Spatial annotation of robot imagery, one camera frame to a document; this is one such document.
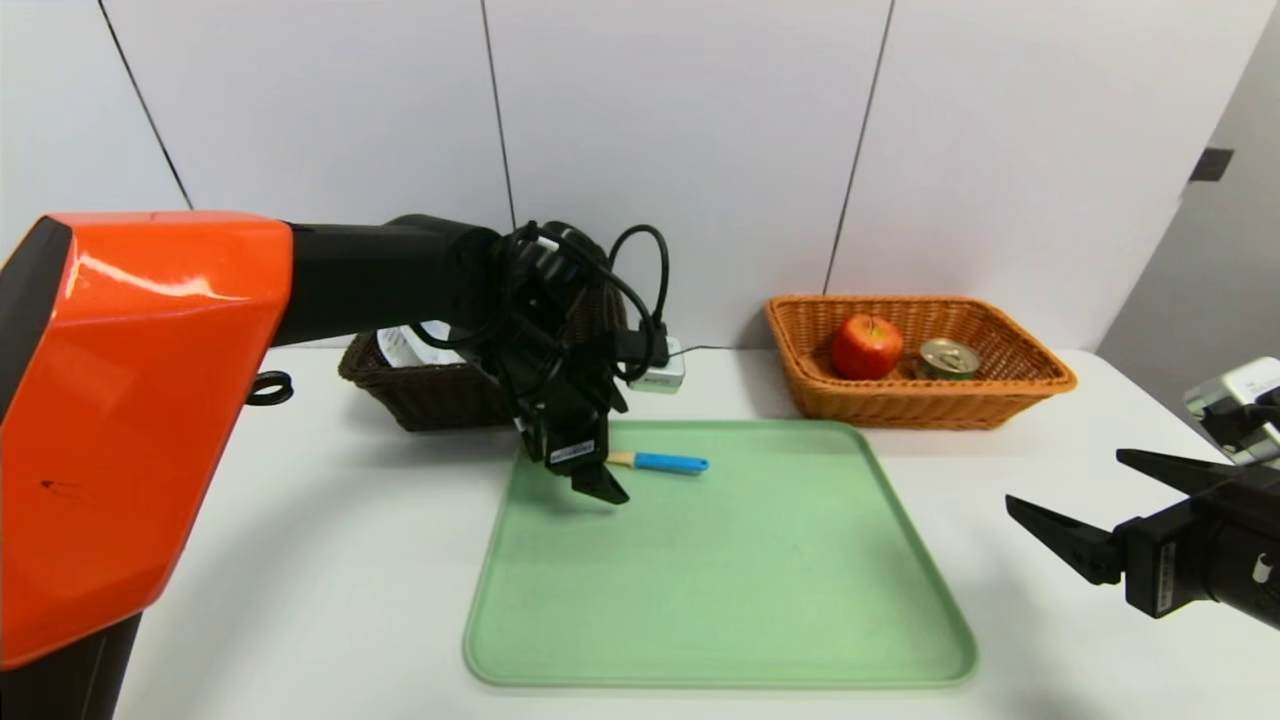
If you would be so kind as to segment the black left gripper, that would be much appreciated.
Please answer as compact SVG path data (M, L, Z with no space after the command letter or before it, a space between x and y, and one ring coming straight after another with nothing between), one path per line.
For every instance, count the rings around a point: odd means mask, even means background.
M623 505L628 493L602 462L609 411L611 378L604 372L563 372L518 389L518 433L526 455L557 475L571 474L576 493Z

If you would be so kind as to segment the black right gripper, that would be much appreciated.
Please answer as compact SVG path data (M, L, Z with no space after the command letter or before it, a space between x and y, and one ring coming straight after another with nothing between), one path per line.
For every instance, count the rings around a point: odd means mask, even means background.
M1093 585L1123 580L1134 609L1161 619L1198 601L1279 625L1277 469L1139 448L1115 459L1184 500L1112 532L1007 495L1009 516Z

